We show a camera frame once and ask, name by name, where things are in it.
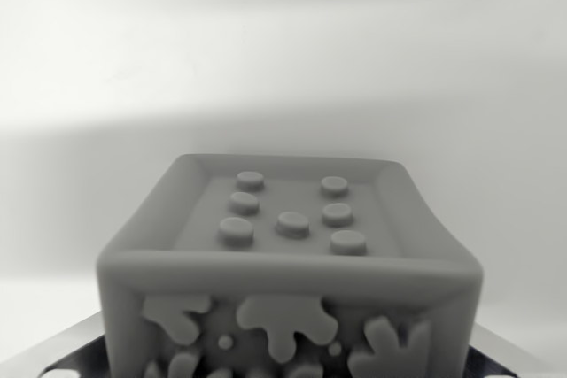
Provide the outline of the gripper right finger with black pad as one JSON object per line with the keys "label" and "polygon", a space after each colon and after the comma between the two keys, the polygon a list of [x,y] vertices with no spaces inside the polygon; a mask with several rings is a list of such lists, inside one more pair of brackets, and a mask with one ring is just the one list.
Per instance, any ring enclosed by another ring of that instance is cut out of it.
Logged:
{"label": "gripper right finger with black pad", "polygon": [[565,377],[527,351],[476,323],[463,377]]}

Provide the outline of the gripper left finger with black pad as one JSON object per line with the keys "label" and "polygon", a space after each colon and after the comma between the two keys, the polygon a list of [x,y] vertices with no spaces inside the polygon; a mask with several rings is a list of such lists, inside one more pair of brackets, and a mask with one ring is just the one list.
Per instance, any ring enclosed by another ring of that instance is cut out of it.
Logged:
{"label": "gripper left finger with black pad", "polygon": [[101,312],[1,363],[2,377],[40,377],[49,366],[104,335]]}

